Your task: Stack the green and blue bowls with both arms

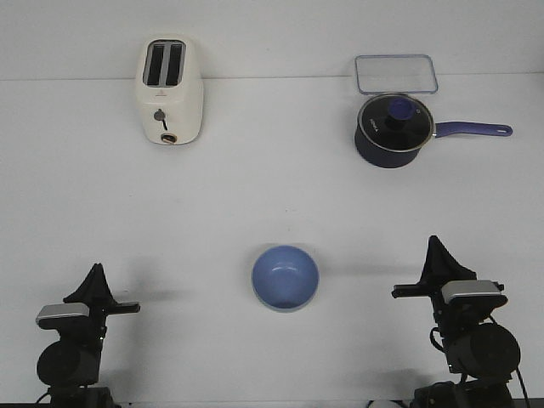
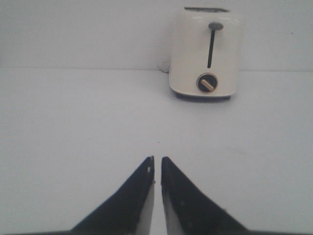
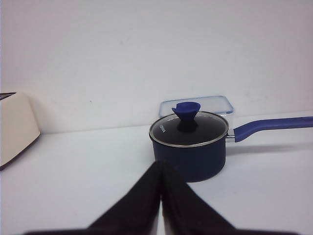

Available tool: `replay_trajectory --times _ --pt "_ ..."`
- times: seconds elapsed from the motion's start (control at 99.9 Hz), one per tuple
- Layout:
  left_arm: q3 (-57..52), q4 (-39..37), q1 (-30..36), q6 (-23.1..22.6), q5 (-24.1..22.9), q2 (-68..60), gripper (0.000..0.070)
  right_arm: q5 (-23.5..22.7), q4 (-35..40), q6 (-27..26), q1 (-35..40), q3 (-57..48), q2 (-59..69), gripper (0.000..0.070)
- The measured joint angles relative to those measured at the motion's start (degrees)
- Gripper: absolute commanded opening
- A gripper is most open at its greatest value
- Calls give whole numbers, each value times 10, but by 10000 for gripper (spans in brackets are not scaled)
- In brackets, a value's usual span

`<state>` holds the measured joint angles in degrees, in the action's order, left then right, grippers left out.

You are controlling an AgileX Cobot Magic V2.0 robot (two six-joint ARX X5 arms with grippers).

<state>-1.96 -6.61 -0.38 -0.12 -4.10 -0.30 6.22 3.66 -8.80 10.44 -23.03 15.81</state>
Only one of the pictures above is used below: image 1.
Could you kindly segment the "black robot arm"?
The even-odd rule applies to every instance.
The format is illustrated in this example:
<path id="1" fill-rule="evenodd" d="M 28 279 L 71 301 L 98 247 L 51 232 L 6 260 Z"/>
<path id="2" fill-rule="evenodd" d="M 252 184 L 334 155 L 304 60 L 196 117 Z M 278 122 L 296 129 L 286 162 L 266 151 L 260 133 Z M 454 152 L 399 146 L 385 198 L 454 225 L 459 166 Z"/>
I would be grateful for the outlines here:
<path id="1" fill-rule="evenodd" d="M 119 303 L 101 263 L 92 266 L 82 284 L 62 303 L 42 307 L 38 327 L 55 330 L 59 340 L 37 361 L 37 376 L 48 386 L 51 407 L 117 407 L 107 387 L 97 387 L 110 315 L 136 314 L 137 302 Z"/>
<path id="2" fill-rule="evenodd" d="M 507 304 L 503 284 L 480 280 L 459 264 L 438 236 L 428 239 L 420 280 L 396 285 L 394 298 L 427 297 L 435 326 L 431 344 L 441 352 L 458 382 L 436 382 L 414 392 L 413 407 L 512 407 L 508 389 L 519 370 L 521 349 L 515 336 L 492 317 Z"/>

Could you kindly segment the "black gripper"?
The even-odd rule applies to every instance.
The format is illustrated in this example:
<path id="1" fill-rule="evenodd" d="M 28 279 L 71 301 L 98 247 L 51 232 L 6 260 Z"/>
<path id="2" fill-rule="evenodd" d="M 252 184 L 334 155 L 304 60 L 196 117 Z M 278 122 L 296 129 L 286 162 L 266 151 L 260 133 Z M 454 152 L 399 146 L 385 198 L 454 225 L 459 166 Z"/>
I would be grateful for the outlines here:
<path id="1" fill-rule="evenodd" d="M 108 285 L 101 263 L 95 263 L 82 284 L 68 297 L 65 304 L 82 303 L 88 307 L 83 317 L 70 317 L 62 329 L 62 338 L 85 349 L 102 349 L 107 333 L 106 319 L 110 315 L 135 314 L 138 302 L 117 302 Z"/>
<path id="2" fill-rule="evenodd" d="M 433 318 L 442 336 L 461 336 L 488 319 L 495 309 L 507 303 L 502 293 L 504 285 L 496 281 L 501 295 L 496 297 L 462 297 L 446 304 L 441 294 L 443 285 L 430 285 L 436 276 L 437 282 L 475 281 L 476 273 L 459 264 L 436 235 L 428 238 L 428 249 L 419 283 L 395 285 L 393 298 L 429 297 L 433 307 Z"/>

